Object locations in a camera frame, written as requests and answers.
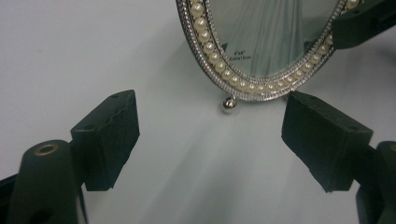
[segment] metal ball foot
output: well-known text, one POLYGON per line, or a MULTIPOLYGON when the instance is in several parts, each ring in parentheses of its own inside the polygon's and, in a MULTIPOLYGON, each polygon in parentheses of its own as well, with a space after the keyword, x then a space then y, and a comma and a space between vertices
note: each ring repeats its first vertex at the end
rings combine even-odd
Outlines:
POLYGON ((236 98, 234 96, 231 96, 223 101, 221 109, 224 113, 231 114, 235 111, 236 106, 236 98))

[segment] screw hole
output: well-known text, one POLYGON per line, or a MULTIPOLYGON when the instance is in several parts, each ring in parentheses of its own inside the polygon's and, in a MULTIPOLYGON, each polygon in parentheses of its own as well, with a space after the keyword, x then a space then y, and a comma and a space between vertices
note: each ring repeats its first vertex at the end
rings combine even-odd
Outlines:
POLYGON ((29 219, 30 224, 39 224, 39 223, 45 223, 50 218, 52 217, 53 213, 52 211, 48 209, 42 209, 38 212, 35 212, 29 219))
POLYGON ((37 148, 35 150, 35 154, 37 156, 46 156, 56 151, 57 149, 58 149, 58 145, 56 144, 44 145, 42 147, 37 148))

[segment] white background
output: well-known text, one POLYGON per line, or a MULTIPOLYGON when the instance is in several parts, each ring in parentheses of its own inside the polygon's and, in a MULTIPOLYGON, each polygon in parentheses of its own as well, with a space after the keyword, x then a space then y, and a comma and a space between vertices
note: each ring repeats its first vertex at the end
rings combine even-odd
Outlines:
MULTIPOLYGON (((373 147, 395 140, 395 36, 336 51, 300 89, 373 129, 373 147)), ((115 188, 85 192, 91 223, 358 223, 359 185, 326 194, 282 142, 283 100, 219 111, 173 0, 0 1, 0 178, 129 89, 141 136, 115 188)))

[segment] pearl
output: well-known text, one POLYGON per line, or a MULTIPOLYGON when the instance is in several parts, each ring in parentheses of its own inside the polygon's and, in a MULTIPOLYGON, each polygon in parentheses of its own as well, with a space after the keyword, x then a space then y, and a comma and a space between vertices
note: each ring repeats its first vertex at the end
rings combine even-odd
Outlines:
POLYGON ((220 61, 220 55, 213 52, 209 55, 209 62, 212 64, 218 63, 220 61))
POLYGON ((207 30, 198 33, 198 40, 203 44, 206 43, 210 40, 210 33, 207 30))
POLYGON ((268 84, 268 85, 267 85, 267 90, 268 90, 268 91, 274 91, 274 90, 275 90, 274 84, 268 84))
POLYGON ((294 81, 294 77, 292 77, 292 76, 287 77, 287 78, 286 78, 286 81, 289 82, 289 83, 291 83, 291 82, 294 81))
POLYGON ((256 85, 254 85, 253 83, 249 83, 247 85, 247 91, 248 92, 254 92, 256 90, 256 85))
POLYGON ((216 63, 215 70, 218 73, 222 73, 225 70, 225 62, 216 63))
POLYGON ((325 40, 327 45, 332 45, 332 35, 328 35, 325 40))
POLYGON ((239 77, 233 76, 230 79, 230 85, 237 86, 239 84, 239 77))
POLYGON ((321 45, 318 49, 318 54, 320 55, 325 55, 329 51, 329 46, 327 45, 321 45))
POLYGON ((312 70, 312 68, 313 68, 312 63, 305 63, 304 66, 303 66, 303 71, 309 72, 309 71, 312 70))
POLYGON ((279 80, 279 81, 276 83, 276 87, 277 87, 278 89, 282 89, 283 87, 285 87, 285 82, 282 81, 282 80, 279 80))
POLYGON ((265 86, 263 86, 263 85, 258 85, 258 86, 257 86, 257 89, 256 89, 256 92, 258 92, 258 93, 263 93, 263 92, 265 92, 265 86))
POLYGON ((236 87, 240 91, 244 91, 248 86, 248 83, 245 80, 239 82, 238 86, 236 87))
POLYGON ((355 8, 359 4, 360 0, 348 0, 346 2, 346 8, 348 10, 355 8))
POLYGON ((309 62, 311 62, 312 64, 318 64, 320 62, 321 56, 318 54, 314 54, 312 55, 311 59, 309 60, 309 62))
POLYGON ((207 43, 204 45, 204 53, 205 53, 205 54, 210 54, 210 53, 212 53, 213 51, 215 51, 215 45, 214 45, 212 42, 207 42, 207 43))
POLYGON ((299 78, 302 77, 303 75, 304 75, 304 72, 301 71, 301 70, 297 70, 297 71, 294 73, 294 77, 295 77, 296 79, 299 79, 299 78))
POLYGON ((224 70, 224 72, 221 73, 221 78, 223 80, 230 80, 230 78, 233 76, 233 72, 230 70, 224 70))
POLYGON ((194 3, 191 7, 191 15, 195 18, 201 17, 204 14, 204 7, 199 3, 194 3))
POLYGON ((194 28, 198 32, 206 30, 206 20, 204 18, 198 18, 194 22, 194 28))

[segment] pearl border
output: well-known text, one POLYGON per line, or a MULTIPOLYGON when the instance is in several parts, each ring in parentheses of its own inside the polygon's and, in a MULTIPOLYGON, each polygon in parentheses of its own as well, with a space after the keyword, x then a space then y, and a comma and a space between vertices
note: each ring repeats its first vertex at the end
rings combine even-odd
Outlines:
POLYGON ((219 42, 210 10, 210 0, 177 0, 177 9, 191 50, 210 79, 232 96, 245 101, 268 101, 304 84, 329 59, 332 21, 359 0, 341 0, 314 46, 297 63, 274 77, 250 77, 230 62, 219 42))

